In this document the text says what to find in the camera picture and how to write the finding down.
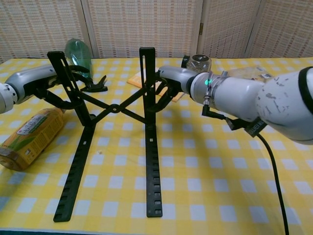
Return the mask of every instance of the black metal stand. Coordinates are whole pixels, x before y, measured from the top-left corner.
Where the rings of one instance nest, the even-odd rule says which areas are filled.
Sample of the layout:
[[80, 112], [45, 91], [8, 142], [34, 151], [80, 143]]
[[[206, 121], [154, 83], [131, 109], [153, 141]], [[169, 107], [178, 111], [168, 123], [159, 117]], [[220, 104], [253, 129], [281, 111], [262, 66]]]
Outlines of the black metal stand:
[[[109, 113], [119, 112], [122, 112], [138, 121], [145, 123], [147, 217], [162, 216], [160, 171], [157, 151], [156, 113], [148, 111], [149, 107], [156, 104], [155, 53], [156, 52], [153, 47], [142, 47], [139, 49], [142, 88], [124, 102], [122, 102], [120, 105], [109, 105], [85, 93], [82, 93], [75, 82], [73, 74], [65, 59], [64, 53], [62, 51], [53, 51], [48, 53], [48, 58], [51, 61], [58, 77], [61, 78], [61, 83], [71, 103], [75, 104], [73, 107], [75, 107], [75, 112], [81, 124], [85, 127], [53, 218], [54, 222], [65, 222], [69, 221], [71, 218], [76, 195], [97, 122], [99, 122]], [[146, 82], [144, 82], [143, 79], [143, 57], [145, 59]], [[141, 96], [143, 96], [145, 117], [142, 117], [126, 109], [128, 105], [133, 103]], [[95, 104], [104, 110], [97, 116], [90, 115], [84, 100]]]

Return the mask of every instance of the plastic bottle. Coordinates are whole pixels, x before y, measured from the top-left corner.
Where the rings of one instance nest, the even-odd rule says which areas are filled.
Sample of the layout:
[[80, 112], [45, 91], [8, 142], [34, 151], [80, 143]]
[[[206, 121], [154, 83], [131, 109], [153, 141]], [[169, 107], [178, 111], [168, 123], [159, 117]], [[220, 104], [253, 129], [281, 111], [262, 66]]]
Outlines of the plastic bottle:
[[91, 52], [83, 41], [75, 38], [68, 40], [65, 46], [65, 56], [73, 65], [80, 65], [89, 69], [90, 72], [81, 72], [81, 74], [92, 81]]
[[42, 109], [0, 145], [0, 164], [24, 170], [40, 155], [63, 127], [59, 108]]

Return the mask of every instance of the yellow tea bottle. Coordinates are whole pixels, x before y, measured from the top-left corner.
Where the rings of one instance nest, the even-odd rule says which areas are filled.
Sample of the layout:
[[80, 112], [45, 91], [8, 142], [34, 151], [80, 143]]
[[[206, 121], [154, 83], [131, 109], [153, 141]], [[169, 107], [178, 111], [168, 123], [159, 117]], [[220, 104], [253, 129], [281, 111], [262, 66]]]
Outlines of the yellow tea bottle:
[[26, 169], [63, 124], [61, 109], [42, 109], [0, 145], [0, 164], [12, 170]]

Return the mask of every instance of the green plastic bottle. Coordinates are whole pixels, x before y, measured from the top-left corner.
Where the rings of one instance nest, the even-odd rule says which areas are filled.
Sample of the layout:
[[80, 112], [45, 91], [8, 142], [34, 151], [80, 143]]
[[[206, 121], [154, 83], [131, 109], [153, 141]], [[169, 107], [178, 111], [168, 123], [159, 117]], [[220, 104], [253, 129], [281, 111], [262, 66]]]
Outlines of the green plastic bottle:
[[80, 65], [89, 69], [90, 72], [80, 74], [92, 81], [91, 52], [89, 47], [81, 40], [72, 38], [65, 46], [65, 56], [73, 65]]

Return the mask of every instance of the scratched white paint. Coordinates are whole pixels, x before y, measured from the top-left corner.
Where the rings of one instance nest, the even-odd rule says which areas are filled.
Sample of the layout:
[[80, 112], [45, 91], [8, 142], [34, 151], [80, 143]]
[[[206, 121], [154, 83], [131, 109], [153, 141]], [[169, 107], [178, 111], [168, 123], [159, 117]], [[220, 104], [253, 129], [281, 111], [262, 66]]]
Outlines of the scratched white paint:
[[[305, 106], [298, 86], [299, 72], [280, 75], [267, 82], [258, 92], [260, 118], [286, 137], [302, 144], [313, 144], [313, 115]], [[313, 94], [313, 69], [307, 73]]]

